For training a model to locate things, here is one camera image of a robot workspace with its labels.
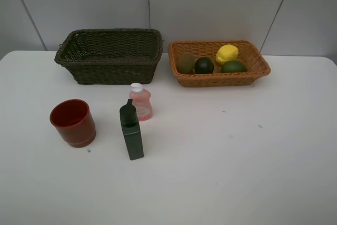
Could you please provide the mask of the dark brown wicker basket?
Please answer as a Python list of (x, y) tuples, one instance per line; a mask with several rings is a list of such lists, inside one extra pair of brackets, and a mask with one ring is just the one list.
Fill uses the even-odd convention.
[(162, 52), (158, 30), (83, 29), (68, 35), (54, 61), (82, 85), (149, 84)]

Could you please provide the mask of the yellow lemon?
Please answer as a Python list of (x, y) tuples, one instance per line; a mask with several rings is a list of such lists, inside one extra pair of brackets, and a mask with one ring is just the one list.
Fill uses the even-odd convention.
[(228, 61), (235, 61), (238, 57), (239, 49), (231, 44), (222, 46), (216, 53), (215, 60), (218, 64), (223, 65)]

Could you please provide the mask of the brown kiwi fruit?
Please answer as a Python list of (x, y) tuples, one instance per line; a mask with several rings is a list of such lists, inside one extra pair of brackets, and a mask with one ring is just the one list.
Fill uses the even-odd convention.
[(184, 53), (177, 59), (176, 68), (180, 74), (191, 74), (194, 69), (194, 64), (194, 55), (192, 53)]

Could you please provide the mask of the dark green square bottle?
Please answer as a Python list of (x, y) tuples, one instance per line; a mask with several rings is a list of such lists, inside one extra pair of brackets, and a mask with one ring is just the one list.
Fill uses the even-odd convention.
[(121, 128), (131, 161), (144, 157), (140, 124), (136, 107), (132, 103), (133, 100), (128, 99), (127, 103), (120, 108)]

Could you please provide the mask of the pink soap bottle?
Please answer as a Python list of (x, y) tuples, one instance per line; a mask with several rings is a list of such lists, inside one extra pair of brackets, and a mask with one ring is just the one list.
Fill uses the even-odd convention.
[(146, 121), (152, 117), (151, 94), (140, 83), (132, 83), (129, 98), (136, 108), (139, 121)]

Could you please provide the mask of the orange wicker basket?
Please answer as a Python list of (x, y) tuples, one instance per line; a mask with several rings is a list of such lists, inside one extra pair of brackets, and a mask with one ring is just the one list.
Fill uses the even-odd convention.
[[(246, 68), (245, 73), (221, 73), (221, 67), (216, 63), (217, 51), (226, 44), (231, 44), (239, 49), (238, 60)], [(177, 70), (177, 62), (180, 56), (191, 53), (197, 60), (200, 57), (208, 57), (214, 63), (212, 74), (181, 74)], [(217, 86), (242, 86), (250, 85), (255, 80), (267, 76), (271, 68), (262, 57), (259, 50), (247, 40), (229, 41), (174, 41), (168, 45), (168, 55), (173, 75), (179, 84), (184, 87), (217, 87)]]

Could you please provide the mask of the red plastic cup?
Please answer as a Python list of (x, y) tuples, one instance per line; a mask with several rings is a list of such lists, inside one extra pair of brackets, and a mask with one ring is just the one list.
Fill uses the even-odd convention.
[(49, 120), (71, 147), (83, 148), (96, 137), (90, 107), (83, 100), (72, 99), (60, 103), (51, 111)]

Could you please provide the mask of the green lime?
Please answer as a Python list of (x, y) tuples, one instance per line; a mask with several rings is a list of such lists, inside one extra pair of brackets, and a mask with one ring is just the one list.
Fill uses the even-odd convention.
[(221, 66), (221, 72), (222, 73), (245, 73), (247, 72), (247, 68), (242, 62), (231, 60), (231, 61), (225, 62)]

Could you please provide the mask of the dark mangosteen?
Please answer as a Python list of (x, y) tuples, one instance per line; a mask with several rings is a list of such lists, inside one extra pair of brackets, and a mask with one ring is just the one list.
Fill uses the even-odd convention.
[(201, 57), (196, 60), (194, 64), (196, 74), (212, 74), (214, 71), (214, 64), (208, 57)]

